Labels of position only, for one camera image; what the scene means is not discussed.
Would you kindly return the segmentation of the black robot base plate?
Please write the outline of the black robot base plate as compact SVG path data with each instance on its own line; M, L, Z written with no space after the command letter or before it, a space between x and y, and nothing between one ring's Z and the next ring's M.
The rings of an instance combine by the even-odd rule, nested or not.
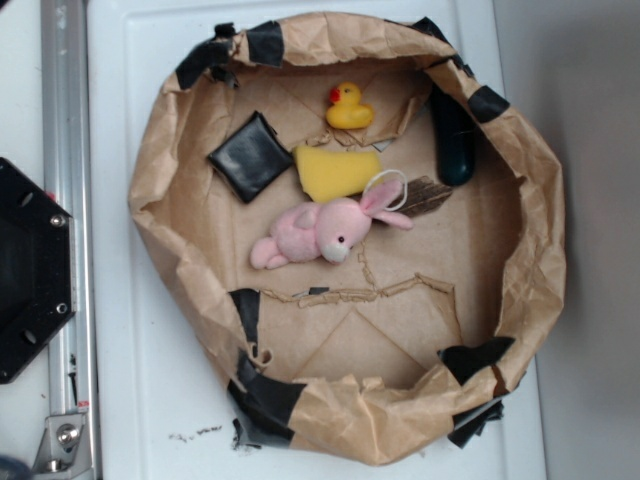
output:
M1 160L1 383L13 382L74 315L72 217Z

